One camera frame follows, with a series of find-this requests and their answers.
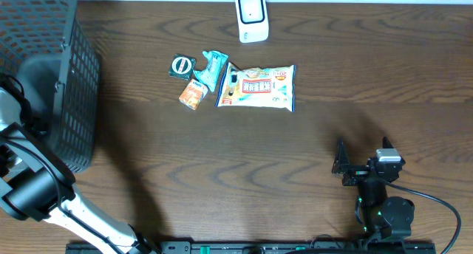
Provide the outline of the dark green round-label packet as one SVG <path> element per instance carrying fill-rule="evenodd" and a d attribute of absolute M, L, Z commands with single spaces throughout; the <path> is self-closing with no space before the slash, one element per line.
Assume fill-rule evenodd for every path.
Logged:
<path fill-rule="evenodd" d="M 176 54 L 171 62 L 169 75 L 173 78 L 191 80 L 196 62 L 195 58 Z"/>

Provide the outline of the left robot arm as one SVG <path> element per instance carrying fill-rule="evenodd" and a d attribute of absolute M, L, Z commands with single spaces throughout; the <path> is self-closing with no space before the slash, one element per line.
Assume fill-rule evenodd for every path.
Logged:
<path fill-rule="evenodd" d="M 160 253 L 130 225 L 112 218 L 78 190 L 71 170 L 29 131 L 31 107 L 21 83 L 1 75 L 1 175 L 16 161 L 26 166 L 1 181 L 1 208 L 14 219 L 65 228 L 102 253 Z"/>

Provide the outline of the teal snack packet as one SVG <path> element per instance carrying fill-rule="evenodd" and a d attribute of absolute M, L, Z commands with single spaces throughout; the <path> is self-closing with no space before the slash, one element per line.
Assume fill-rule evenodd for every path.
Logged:
<path fill-rule="evenodd" d="M 208 64 L 204 70 L 194 70 L 194 75 L 211 92 L 215 92 L 220 73 L 229 56 L 216 50 L 203 51 L 203 56 L 208 60 Z"/>

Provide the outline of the orange small snack box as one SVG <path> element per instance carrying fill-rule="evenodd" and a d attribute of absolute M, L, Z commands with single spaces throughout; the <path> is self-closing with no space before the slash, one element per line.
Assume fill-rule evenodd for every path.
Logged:
<path fill-rule="evenodd" d="M 180 95 L 179 101 L 190 109 L 196 110 L 207 93 L 208 87 L 206 85 L 198 80 L 191 80 Z"/>

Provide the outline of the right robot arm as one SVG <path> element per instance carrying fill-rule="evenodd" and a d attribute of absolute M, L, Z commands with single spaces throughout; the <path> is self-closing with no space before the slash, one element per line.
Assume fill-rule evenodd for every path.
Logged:
<path fill-rule="evenodd" d="M 352 164 L 344 142 L 337 142 L 332 173 L 342 175 L 343 186 L 358 188 L 355 216 L 366 234 L 357 240 L 357 245 L 363 250 L 385 242 L 402 244 L 412 234 L 413 202 L 387 195 L 387 185 L 399 177 L 404 165 L 404 158 L 387 137 L 365 165 Z"/>

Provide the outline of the yellow wet wipes pack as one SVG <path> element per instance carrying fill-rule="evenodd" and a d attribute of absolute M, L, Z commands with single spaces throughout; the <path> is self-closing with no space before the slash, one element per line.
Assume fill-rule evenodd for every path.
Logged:
<path fill-rule="evenodd" d="M 226 64 L 216 107 L 250 106 L 295 111 L 296 65 L 239 69 Z"/>

